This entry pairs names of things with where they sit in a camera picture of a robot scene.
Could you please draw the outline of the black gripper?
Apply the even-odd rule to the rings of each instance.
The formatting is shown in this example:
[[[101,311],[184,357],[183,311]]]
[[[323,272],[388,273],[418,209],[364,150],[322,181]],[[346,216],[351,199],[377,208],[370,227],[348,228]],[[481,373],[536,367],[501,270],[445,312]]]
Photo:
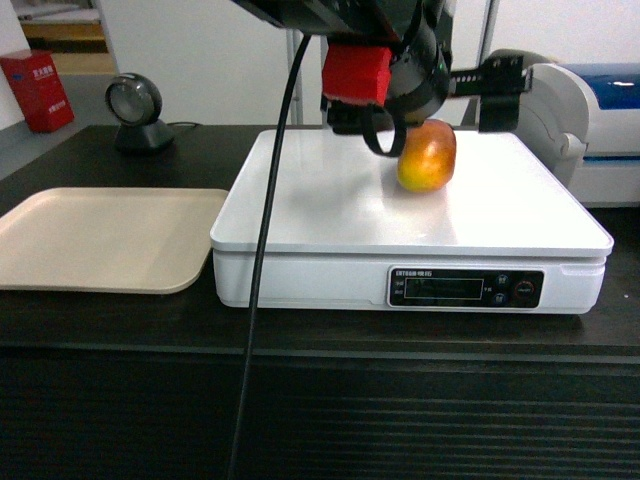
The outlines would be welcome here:
[[[421,24],[393,50],[384,108],[405,123],[422,123],[443,105],[451,79],[451,97],[479,100],[480,132],[510,132],[518,125],[520,95],[532,85],[532,71],[524,63],[523,55],[494,56],[475,69],[451,74],[450,51]]]

